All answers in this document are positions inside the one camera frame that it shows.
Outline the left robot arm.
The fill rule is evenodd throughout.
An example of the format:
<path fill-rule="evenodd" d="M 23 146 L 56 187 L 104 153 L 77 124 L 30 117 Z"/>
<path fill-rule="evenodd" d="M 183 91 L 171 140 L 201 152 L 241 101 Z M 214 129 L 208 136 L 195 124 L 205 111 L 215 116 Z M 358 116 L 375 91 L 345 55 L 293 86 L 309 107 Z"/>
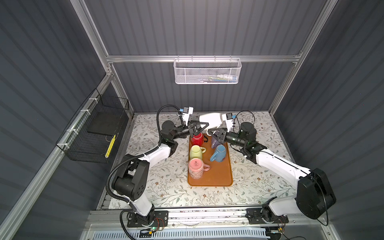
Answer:
<path fill-rule="evenodd" d="M 138 216 L 152 217 L 154 206 L 144 194 L 149 170 L 175 153 L 178 147 L 175 139 L 197 136 L 208 126 L 207 122 L 191 121 L 177 127 L 172 121 L 165 121 L 158 126 L 160 140 L 155 148 L 137 156 L 125 155 L 111 171 L 106 182 L 107 193 L 128 203 Z"/>

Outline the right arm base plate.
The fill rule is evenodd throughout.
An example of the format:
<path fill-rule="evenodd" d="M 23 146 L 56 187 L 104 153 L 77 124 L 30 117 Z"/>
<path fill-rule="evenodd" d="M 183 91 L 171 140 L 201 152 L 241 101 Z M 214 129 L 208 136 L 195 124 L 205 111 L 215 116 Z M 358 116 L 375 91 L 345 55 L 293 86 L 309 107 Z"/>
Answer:
<path fill-rule="evenodd" d="M 267 208 L 248 208 L 245 217 L 249 224 L 287 224 L 289 219 L 287 215 L 276 216 Z"/>

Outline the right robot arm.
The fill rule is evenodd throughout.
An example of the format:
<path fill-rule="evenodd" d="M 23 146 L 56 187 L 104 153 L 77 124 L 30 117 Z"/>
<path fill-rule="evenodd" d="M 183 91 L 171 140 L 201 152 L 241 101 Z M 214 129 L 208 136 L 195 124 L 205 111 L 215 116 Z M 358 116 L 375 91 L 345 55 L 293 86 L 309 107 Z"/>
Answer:
<path fill-rule="evenodd" d="M 245 132 L 231 132 L 226 128 L 211 128 L 207 131 L 219 143 L 238 146 L 246 159 L 269 169 L 296 189 L 296 195 L 273 197 L 262 205 L 263 221 L 272 224 L 285 215 L 303 214 L 316 220 L 327 214 L 337 198 L 326 173 L 320 169 L 310 170 L 281 158 L 256 140 L 256 130 L 246 123 Z"/>

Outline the pink patterned mug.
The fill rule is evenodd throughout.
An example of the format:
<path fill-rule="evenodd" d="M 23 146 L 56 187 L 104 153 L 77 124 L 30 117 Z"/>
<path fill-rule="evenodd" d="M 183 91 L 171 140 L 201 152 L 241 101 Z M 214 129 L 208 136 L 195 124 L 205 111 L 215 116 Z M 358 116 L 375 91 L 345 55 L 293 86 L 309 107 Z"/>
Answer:
<path fill-rule="evenodd" d="M 203 177 L 204 172 L 211 169 L 211 166 L 205 164 L 201 159 L 194 158 L 189 161 L 189 175 L 192 179 L 200 179 Z"/>

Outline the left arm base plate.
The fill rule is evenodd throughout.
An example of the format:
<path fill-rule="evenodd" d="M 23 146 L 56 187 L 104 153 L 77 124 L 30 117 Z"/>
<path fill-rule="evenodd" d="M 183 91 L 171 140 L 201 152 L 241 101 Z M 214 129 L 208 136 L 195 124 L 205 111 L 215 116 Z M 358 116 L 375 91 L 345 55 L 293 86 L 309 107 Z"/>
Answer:
<path fill-rule="evenodd" d="M 128 228 L 141 227 L 167 227 L 169 219 L 168 211 L 151 211 L 148 216 L 144 217 L 139 214 L 129 213 L 127 216 Z"/>

